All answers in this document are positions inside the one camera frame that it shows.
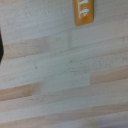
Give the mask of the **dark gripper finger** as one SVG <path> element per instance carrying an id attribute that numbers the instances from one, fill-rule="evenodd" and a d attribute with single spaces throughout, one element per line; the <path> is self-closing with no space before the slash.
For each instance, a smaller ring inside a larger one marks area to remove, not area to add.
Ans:
<path id="1" fill-rule="evenodd" d="M 1 29 L 0 29 L 0 64 L 3 58 L 3 55 L 4 55 L 4 48 L 3 48 L 3 40 L 2 40 Z"/>

